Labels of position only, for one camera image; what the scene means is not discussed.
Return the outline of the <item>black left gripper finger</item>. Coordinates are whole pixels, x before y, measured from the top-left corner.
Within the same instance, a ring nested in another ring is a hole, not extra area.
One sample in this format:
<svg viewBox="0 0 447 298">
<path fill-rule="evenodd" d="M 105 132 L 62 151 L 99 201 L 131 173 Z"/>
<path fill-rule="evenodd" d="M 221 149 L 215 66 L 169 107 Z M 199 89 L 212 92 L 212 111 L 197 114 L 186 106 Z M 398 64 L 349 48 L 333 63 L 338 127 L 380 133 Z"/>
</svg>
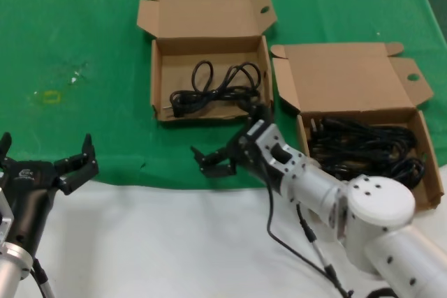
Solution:
<svg viewBox="0 0 447 298">
<path fill-rule="evenodd" d="M 99 173 L 96 152 L 89 133 L 85 135 L 80 154 L 53 163 L 59 176 L 59 189 L 70 195 Z"/>
<path fill-rule="evenodd" d="M 1 168 L 3 168 L 3 162 L 7 157 L 7 153 L 11 146 L 11 134 L 9 132 L 5 132 L 0 141 L 0 164 Z"/>
</svg>

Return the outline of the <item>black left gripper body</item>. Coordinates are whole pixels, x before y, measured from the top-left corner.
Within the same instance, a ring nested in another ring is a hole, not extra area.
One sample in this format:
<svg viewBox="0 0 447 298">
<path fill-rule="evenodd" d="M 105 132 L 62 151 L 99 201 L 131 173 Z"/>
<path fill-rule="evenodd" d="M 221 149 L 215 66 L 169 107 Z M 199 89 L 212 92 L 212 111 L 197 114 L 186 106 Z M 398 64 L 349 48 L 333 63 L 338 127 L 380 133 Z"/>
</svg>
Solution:
<svg viewBox="0 0 447 298">
<path fill-rule="evenodd" d="M 59 175 L 46 161 L 1 162 L 1 188 L 14 219 L 6 241 L 35 256 L 58 191 Z"/>
</svg>

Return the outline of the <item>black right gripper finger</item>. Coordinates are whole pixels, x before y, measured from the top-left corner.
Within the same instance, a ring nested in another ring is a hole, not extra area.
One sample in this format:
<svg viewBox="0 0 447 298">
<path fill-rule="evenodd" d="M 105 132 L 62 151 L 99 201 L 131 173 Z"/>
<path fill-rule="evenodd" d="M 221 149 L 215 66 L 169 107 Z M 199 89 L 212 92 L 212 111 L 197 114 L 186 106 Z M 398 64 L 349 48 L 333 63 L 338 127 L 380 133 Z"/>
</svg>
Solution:
<svg viewBox="0 0 447 298">
<path fill-rule="evenodd" d="M 257 121 L 260 120 L 266 122 L 267 124 L 274 122 L 271 108 L 263 103 L 241 100 L 240 108 L 248 114 L 246 127 L 252 127 Z"/>
<path fill-rule="evenodd" d="M 200 171 L 207 178 L 223 178 L 236 175 L 235 160 L 230 157 L 226 147 L 222 147 L 205 155 L 195 147 L 191 147 L 194 159 Z"/>
</svg>

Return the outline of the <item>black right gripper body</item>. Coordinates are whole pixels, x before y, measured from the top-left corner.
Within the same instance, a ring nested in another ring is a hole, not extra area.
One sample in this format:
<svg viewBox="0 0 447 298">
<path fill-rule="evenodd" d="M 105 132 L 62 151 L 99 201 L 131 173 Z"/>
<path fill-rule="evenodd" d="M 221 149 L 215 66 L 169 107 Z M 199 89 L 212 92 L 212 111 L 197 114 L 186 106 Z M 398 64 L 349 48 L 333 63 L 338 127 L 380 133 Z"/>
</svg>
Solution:
<svg viewBox="0 0 447 298">
<path fill-rule="evenodd" d="M 226 145 L 229 159 L 260 179 L 269 183 L 272 190 L 280 193 L 280 171 L 268 164 L 268 159 L 256 141 L 265 129 L 249 135 L 248 129 L 242 129 L 234 135 Z"/>
</svg>

